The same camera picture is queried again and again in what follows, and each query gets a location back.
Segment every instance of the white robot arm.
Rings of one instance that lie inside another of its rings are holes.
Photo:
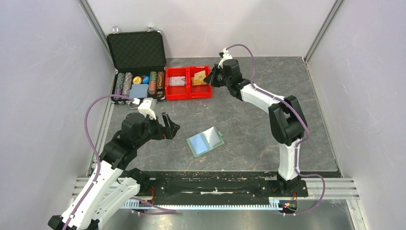
[[[53,216],[48,225],[54,230],[101,230],[108,219],[131,197],[143,188],[149,176],[137,168],[126,171],[128,164],[137,156],[137,149],[151,139],[173,139],[179,125],[173,123],[166,113],[162,114],[166,126],[159,124],[153,111],[155,100],[145,98],[139,105],[139,113],[127,115],[112,140],[100,155],[101,166],[97,181],[93,181],[97,167],[73,204],[60,216]],[[121,184],[105,197],[108,189],[117,178],[125,174]]]
[[[261,89],[250,80],[244,79],[240,72],[238,61],[232,59],[226,49],[220,53],[222,60],[214,65],[212,72],[204,81],[213,87],[226,86],[230,94],[241,101],[251,103],[269,114],[271,131],[274,138],[279,142],[280,165],[277,179],[281,183],[281,189],[292,191],[300,178],[298,165],[295,166],[294,149],[296,143],[304,137],[304,129],[292,111],[279,100],[290,104],[307,125],[298,100],[294,96],[282,97]]]

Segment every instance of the poker chip case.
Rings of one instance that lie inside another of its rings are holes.
[[[116,68],[112,94],[120,73],[132,73],[131,84],[136,76],[149,76],[152,71],[163,72],[165,76],[166,56],[161,31],[115,33],[106,38]],[[165,77],[160,84],[165,86]],[[165,87],[156,87],[155,94],[148,91],[147,97],[164,101]],[[125,104],[126,100],[111,98],[111,101],[114,104]]]

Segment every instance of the open case lid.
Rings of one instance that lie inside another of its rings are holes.
[[[160,31],[109,34],[107,43],[119,71],[164,68],[166,65]]]

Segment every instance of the blue poker chip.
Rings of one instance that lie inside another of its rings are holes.
[[[145,76],[145,77],[142,79],[142,83],[146,84],[146,83],[148,83],[148,82],[149,82],[149,76]]]

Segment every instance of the red tray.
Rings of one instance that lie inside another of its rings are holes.
[[[169,78],[185,76],[186,84],[181,86],[170,86]],[[188,78],[188,68],[187,67],[178,67],[178,68],[167,68],[166,77],[165,77],[165,94],[167,100],[184,100],[189,99],[189,92],[187,86],[189,85]]]
[[[189,76],[189,97],[193,98],[211,98],[212,97],[212,87],[210,85],[192,85],[192,78],[194,74],[200,71],[206,71],[206,76],[210,74],[210,66],[189,66],[188,76]]]
[[[167,68],[165,78],[165,94],[167,100],[184,100],[195,98],[211,98],[212,87],[210,85],[192,85],[192,77],[197,72],[204,70],[206,76],[210,74],[210,66],[189,66]],[[169,78],[186,76],[186,84],[182,86],[170,86]]]

